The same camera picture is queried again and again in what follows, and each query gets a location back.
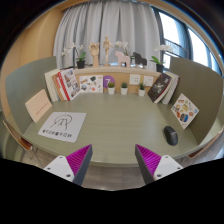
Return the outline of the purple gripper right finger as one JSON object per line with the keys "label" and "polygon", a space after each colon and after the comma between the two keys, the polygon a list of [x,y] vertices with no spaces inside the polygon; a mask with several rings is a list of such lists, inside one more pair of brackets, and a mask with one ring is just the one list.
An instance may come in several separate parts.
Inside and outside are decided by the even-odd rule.
{"label": "purple gripper right finger", "polygon": [[182,166],[169,155],[160,156],[138,144],[135,145],[135,156],[146,184],[182,169]]}

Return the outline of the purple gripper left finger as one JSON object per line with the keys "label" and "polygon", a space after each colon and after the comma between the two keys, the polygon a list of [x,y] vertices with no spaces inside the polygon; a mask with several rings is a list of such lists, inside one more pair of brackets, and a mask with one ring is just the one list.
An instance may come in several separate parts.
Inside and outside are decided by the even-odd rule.
{"label": "purple gripper left finger", "polygon": [[87,145],[67,157],[59,155],[44,170],[81,186],[92,154],[92,145]]}

